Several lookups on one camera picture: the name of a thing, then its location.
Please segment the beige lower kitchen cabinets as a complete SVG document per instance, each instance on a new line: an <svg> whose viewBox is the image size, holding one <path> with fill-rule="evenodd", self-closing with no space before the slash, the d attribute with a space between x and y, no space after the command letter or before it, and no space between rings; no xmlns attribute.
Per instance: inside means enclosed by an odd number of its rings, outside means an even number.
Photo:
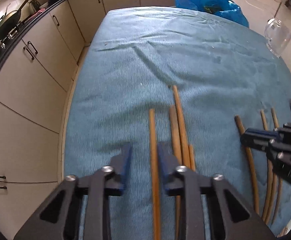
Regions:
<svg viewBox="0 0 291 240"><path fill-rule="evenodd" d="M13 239L62 180L69 97L84 46L108 11L174 0L60 0L0 61L0 236Z"/></svg>

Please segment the short centre wooden chopstick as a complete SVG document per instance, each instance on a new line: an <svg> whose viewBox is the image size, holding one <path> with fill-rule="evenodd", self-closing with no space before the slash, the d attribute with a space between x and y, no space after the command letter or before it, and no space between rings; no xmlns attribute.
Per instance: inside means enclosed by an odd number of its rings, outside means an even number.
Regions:
<svg viewBox="0 0 291 240"><path fill-rule="evenodd" d="M196 171L193 145L188 145L188 150L189 150L190 168L193 171Z"/></svg>

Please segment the blue plastic bag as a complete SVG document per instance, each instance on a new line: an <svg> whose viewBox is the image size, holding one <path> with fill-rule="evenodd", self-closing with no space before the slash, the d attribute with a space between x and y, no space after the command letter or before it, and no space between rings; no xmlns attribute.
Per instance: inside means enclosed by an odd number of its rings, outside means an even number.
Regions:
<svg viewBox="0 0 291 240"><path fill-rule="evenodd" d="M249 27L241 7L232 0L175 0L177 8L206 12Z"/></svg>

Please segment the right group thick chopstick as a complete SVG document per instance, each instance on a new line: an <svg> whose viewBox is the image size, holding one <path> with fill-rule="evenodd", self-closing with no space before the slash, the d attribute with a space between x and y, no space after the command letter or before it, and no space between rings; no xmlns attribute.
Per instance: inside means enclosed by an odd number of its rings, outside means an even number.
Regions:
<svg viewBox="0 0 291 240"><path fill-rule="evenodd" d="M267 184L266 184L266 197L262 213L262 220L267 224L269 222L269 214L271 213L271 194L272 194L272 182L273 182L273 172L272 163L267 160Z"/></svg>

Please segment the long centre wooden chopstick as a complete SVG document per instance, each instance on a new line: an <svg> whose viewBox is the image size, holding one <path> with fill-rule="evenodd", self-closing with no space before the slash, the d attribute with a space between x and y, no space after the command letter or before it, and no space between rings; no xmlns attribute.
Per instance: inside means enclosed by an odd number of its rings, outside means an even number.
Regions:
<svg viewBox="0 0 291 240"><path fill-rule="evenodd" d="M184 122L182 104L181 104L180 96L178 94L176 85L173 85L173 93L174 93L178 128L179 128L179 134L180 134L182 161L183 161L184 166L190 168L190 155L189 155L188 139L187 139L187 133L186 133L186 125Z"/></svg>

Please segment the black wok pan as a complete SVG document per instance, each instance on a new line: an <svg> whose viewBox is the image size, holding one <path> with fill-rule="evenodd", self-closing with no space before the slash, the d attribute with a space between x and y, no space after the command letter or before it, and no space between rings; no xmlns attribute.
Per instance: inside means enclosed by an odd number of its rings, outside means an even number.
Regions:
<svg viewBox="0 0 291 240"><path fill-rule="evenodd" d="M19 7L18 10L13 10L6 14L0 21L0 41L5 39L11 30L13 30L21 17L22 8L26 5L29 0L24 0L22 5Z"/></svg>

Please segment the blue towel table cover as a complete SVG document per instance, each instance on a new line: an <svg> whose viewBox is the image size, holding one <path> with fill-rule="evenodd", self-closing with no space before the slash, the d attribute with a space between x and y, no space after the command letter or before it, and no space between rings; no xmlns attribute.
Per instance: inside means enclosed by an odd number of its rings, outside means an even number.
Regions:
<svg viewBox="0 0 291 240"><path fill-rule="evenodd" d="M265 38L227 19L178 8L108 12L90 45L67 122L65 174L107 165L122 144L133 152L127 189L110 199L113 239L152 239L149 110L158 141L171 146L172 87L180 96L196 170L220 173L253 203L250 171L234 117L262 128L291 122L291 73Z"/></svg>

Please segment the right group short chopstick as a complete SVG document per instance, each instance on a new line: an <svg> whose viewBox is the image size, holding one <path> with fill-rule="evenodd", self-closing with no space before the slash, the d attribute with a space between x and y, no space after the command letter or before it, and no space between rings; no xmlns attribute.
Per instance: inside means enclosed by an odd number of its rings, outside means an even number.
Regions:
<svg viewBox="0 0 291 240"><path fill-rule="evenodd" d="M265 224L267 225L270 221L273 205L274 205L274 198L276 195L276 187L277 187L277 176L273 174L273 180L272 180L272 186L271 186L271 194L270 194L270 202L269 202L269 208L267 211L267 215L265 217Z"/></svg>

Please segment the clear glass mug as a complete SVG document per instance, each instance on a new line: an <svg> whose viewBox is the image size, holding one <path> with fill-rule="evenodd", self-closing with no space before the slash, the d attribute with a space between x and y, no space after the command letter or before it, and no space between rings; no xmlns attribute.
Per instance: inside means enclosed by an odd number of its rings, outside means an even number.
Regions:
<svg viewBox="0 0 291 240"><path fill-rule="evenodd" d="M266 46L276 57L281 57L291 40L290 29L279 19L268 20L264 31Z"/></svg>

